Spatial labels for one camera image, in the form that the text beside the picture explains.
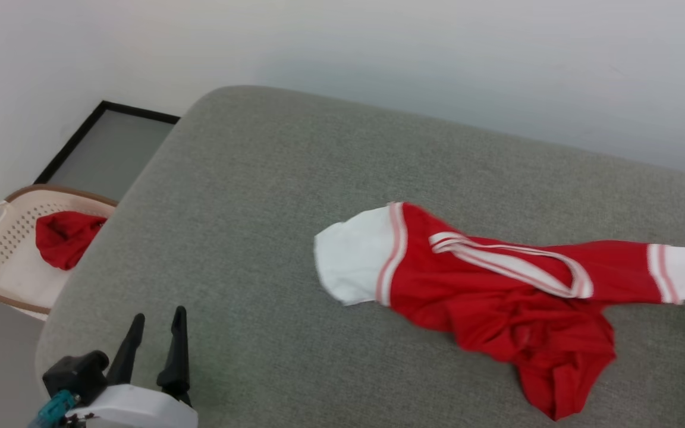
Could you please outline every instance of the red fabric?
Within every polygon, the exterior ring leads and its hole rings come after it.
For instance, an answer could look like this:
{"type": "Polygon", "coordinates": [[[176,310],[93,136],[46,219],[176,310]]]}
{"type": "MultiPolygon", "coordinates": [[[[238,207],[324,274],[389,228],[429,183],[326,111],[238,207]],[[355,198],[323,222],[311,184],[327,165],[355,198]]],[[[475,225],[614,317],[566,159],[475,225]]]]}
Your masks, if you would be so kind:
{"type": "MultiPolygon", "coordinates": [[[[615,358],[612,327],[602,310],[615,303],[661,303],[647,266],[647,244],[511,244],[557,252],[581,263],[593,282],[593,295],[560,298],[467,263],[452,252],[435,254],[429,237],[458,231],[418,206],[403,204],[403,220],[407,250],[392,276],[391,308],[423,328],[452,332],[465,350],[514,364],[527,400],[554,420],[583,409],[593,383],[615,358]]],[[[563,261],[503,249],[483,250],[514,255],[564,284],[573,283],[573,274],[563,261]]]]}
{"type": "Polygon", "coordinates": [[[74,268],[106,219],[81,212],[55,212],[36,220],[36,247],[41,257],[62,270],[74,268]]]}

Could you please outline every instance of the laundry basket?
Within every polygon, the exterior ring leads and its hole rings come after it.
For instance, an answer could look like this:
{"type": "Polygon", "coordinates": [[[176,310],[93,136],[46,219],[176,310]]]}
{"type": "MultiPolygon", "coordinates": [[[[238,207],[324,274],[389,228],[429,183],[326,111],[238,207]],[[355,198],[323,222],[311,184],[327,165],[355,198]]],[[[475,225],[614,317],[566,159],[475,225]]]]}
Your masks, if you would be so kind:
{"type": "Polygon", "coordinates": [[[0,202],[0,302],[46,320],[71,271],[50,266],[36,248],[36,220],[60,211],[110,217],[117,203],[93,193],[36,184],[0,202]]]}

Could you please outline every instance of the robotic arm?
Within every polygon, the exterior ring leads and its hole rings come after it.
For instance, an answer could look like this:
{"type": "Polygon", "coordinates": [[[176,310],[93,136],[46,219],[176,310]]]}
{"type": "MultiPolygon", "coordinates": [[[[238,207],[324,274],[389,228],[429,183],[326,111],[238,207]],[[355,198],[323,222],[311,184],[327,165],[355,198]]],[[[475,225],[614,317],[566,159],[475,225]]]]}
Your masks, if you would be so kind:
{"type": "Polygon", "coordinates": [[[31,427],[81,427],[100,418],[138,428],[197,428],[192,409],[188,365],[187,310],[179,306],[171,325],[171,347],[158,375],[161,391],[131,385],[136,349],[142,343],[144,315],[134,317],[107,377],[109,365],[102,351],[83,357],[63,357],[42,379],[52,400],[41,409],[31,427]]]}

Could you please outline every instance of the gray table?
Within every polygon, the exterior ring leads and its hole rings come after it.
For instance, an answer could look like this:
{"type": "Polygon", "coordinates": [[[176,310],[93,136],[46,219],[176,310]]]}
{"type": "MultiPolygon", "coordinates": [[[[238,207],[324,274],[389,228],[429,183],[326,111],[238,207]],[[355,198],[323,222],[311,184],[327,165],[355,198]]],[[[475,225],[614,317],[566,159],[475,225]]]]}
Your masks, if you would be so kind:
{"type": "MultiPolygon", "coordinates": [[[[391,200],[471,235],[685,246],[685,174],[426,117],[264,87],[198,101],[60,296],[36,371],[112,354],[147,315],[134,383],[190,319],[202,427],[554,426],[514,369],[377,304],[321,289],[313,236],[391,200]]],[[[617,362],[557,426],[685,426],[685,306],[607,311],[617,362]]]]}

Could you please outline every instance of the red and white shirt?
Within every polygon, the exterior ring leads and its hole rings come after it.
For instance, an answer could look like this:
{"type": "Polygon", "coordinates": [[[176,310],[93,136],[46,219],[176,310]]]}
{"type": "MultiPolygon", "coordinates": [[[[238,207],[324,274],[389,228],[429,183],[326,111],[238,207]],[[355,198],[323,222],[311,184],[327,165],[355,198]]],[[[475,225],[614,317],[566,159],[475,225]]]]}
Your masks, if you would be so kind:
{"type": "Polygon", "coordinates": [[[554,420],[582,410],[615,358],[605,306],[685,300],[685,247],[521,246],[464,235],[410,203],[331,225],[315,257],[343,304],[377,301],[516,365],[528,401],[554,420]]]}

